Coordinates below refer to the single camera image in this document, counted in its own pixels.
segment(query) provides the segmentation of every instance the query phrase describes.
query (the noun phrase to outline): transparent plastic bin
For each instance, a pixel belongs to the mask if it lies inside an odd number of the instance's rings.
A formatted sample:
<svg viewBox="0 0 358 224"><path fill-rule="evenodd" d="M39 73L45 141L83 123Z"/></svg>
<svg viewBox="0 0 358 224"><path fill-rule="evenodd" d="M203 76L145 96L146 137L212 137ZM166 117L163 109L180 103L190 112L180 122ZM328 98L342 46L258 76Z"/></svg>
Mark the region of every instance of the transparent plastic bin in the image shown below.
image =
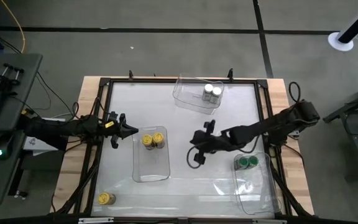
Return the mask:
<svg viewBox="0 0 358 224"><path fill-rule="evenodd" d="M163 148L154 147L149 150L142 143L145 134L151 136L154 133L164 135L165 145ZM165 180L170 176L168 133L163 126L139 128L137 134L132 135L134 144L134 171L132 178L136 182L152 182Z"/></svg>
<svg viewBox="0 0 358 224"><path fill-rule="evenodd" d="M175 104L181 108L189 110L213 114L219 108L224 93L223 82L210 82L200 78L190 78L189 74L181 73L177 79L176 85L173 89L173 97ZM216 103L203 100L204 86L211 84L214 87L219 87L222 90L221 96Z"/></svg>
<svg viewBox="0 0 358 224"><path fill-rule="evenodd" d="M250 169L235 170L237 159L242 156L255 156L259 163ZM277 200L275 185L270 170L270 157L263 153L238 154L232 166L236 188L236 200L240 209L248 215L264 212L279 212L281 204Z"/></svg>

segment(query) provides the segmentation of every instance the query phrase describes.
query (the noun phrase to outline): silver can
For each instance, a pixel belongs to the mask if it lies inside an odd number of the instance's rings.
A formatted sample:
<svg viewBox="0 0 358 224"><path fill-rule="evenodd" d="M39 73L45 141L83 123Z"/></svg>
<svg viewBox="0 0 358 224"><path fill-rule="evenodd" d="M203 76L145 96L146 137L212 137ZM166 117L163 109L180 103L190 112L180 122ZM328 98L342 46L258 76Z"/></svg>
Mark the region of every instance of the silver can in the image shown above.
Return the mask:
<svg viewBox="0 0 358 224"><path fill-rule="evenodd" d="M212 94L211 94L211 98L209 99L209 102L218 103L221 95L222 95L222 89L220 89L219 87L215 87L212 90Z"/></svg>
<svg viewBox="0 0 358 224"><path fill-rule="evenodd" d="M211 84L207 84L204 86L203 100L209 101L209 99L211 99L213 89L214 86L212 86Z"/></svg>

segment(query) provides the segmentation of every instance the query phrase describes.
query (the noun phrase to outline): gold can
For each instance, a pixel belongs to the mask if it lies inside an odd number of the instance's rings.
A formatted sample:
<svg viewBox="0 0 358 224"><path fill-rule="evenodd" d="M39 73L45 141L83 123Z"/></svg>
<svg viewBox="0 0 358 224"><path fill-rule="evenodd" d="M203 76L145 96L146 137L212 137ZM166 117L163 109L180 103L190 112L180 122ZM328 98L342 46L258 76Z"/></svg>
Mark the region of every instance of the gold can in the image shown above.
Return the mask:
<svg viewBox="0 0 358 224"><path fill-rule="evenodd" d="M153 135L153 142L157 148L163 148L165 145L164 135L162 133L155 133Z"/></svg>
<svg viewBox="0 0 358 224"><path fill-rule="evenodd" d="M142 143L143 143L144 147L146 147L146 149L148 149L148 150L152 150L154 148L153 138L149 134L143 135Z"/></svg>
<svg viewBox="0 0 358 224"><path fill-rule="evenodd" d="M107 192L99 194L98 202L101 205L112 205L116 202L116 196Z"/></svg>

